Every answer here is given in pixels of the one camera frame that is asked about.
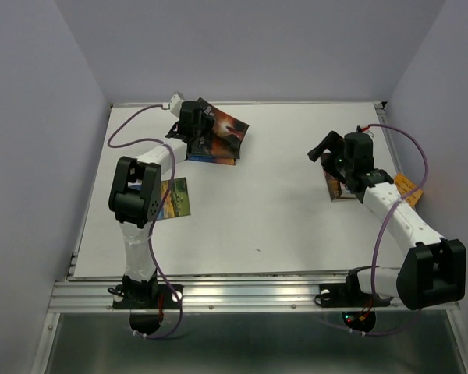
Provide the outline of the A Tale of Two Cities book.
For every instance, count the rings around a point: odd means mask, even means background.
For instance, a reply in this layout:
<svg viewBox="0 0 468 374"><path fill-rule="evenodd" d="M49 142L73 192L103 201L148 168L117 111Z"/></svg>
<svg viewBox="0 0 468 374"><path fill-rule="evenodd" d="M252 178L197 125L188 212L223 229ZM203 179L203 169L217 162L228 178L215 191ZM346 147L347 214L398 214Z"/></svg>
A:
<svg viewBox="0 0 468 374"><path fill-rule="evenodd" d="M196 157L239 159L239 150L235 150L215 134L207 134L200 136L192 142L190 155Z"/></svg>

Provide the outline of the Three Days to See book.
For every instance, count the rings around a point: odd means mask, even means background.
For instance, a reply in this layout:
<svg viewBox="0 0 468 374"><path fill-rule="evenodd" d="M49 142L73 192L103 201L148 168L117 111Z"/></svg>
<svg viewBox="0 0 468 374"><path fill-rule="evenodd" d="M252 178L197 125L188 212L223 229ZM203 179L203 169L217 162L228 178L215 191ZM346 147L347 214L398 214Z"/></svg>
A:
<svg viewBox="0 0 468 374"><path fill-rule="evenodd" d="M240 147L248 131L248 124L221 111L203 98L199 98L197 102L207 114L214 118L214 126L212 130L206 132L204 135L215 134L220 139L227 142L227 144L232 148L239 150L240 157Z"/></svg>

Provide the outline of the blue sunset cover book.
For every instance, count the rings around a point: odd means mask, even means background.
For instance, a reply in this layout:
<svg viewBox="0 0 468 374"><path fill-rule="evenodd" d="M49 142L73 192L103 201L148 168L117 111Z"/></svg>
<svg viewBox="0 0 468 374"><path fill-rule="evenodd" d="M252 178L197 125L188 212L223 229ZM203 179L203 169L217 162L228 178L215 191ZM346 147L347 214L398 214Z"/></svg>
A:
<svg viewBox="0 0 468 374"><path fill-rule="evenodd" d="M223 165L228 165L228 166L236 165L235 158L189 155L187 159L190 161L212 163L212 164L223 164Z"/></svg>

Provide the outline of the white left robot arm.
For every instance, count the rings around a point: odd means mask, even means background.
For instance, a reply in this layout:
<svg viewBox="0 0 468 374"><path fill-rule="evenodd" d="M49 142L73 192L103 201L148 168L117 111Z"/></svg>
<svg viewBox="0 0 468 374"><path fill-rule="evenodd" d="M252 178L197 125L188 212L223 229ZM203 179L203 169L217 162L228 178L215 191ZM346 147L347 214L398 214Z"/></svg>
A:
<svg viewBox="0 0 468 374"><path fill-rule="evenodd" d="M179 119L164 139L141 138L127 143L115 143L115 137L136 116L158 108L157 104L140 109L126 119L108 138L107 147L122 149L138 143L150 142L156 147L138 157L120 157L108 198L108 207L119 222L123 234L126 269L124 285L132 285L131 298L142 307L157 301L156 281L159 267L151 249L152 231L157 217L170 194L171 185L161 191L161 177L171 173L175 178L176 166L185 161L194 141L212 129L214 118L196 101L180 104Z"/></svg>

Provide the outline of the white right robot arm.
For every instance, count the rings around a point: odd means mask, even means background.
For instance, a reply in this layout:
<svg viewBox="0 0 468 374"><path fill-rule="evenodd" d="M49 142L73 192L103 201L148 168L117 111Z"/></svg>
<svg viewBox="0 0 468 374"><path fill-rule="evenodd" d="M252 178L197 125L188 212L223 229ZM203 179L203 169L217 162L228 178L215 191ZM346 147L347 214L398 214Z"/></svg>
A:
<svg viewBox="0 0 468 374"><path fill-rule="evenodd" d="M364 127L340 136L331 131L308 157L320 161L381 221L402 250L400 268L377 263L351 269L342 283L322 284L317 305L325 308L359 307L367 301L388 306L397 298L409 310L457 302L466 291L466 247L431 228L407 203L393 178L374 166L373 140Z"/></svg>

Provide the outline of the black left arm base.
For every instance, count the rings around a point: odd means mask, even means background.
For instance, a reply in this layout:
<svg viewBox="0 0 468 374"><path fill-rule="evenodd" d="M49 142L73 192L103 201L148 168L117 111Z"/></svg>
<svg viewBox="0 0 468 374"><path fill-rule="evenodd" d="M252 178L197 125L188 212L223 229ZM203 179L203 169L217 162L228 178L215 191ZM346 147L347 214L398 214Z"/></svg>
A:
<svg viewBox="0 0 468 374"><path fill-rule="evenodd" d="M155 275L149 281L124 276L121 284L108 288L108 293L113 297L112 308L117 310L179 309L170 287L159 284Z"/></svg>

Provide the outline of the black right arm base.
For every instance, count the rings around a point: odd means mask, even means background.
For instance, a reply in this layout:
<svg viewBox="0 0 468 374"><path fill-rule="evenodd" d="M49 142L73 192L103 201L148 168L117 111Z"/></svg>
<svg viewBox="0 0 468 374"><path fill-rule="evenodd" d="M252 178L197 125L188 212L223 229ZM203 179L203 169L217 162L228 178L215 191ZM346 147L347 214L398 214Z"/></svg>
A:
<svg viewBox="0 0 468 374"><path fill-rule="evenodd" d="M314 304L322 308L352 308L352 307L387 307L393 297L374 297L371 291L362 292L358 274L369 270L364 266L350 270L341 283L323 283L319 285L319 293L314 297Z"/></svg>

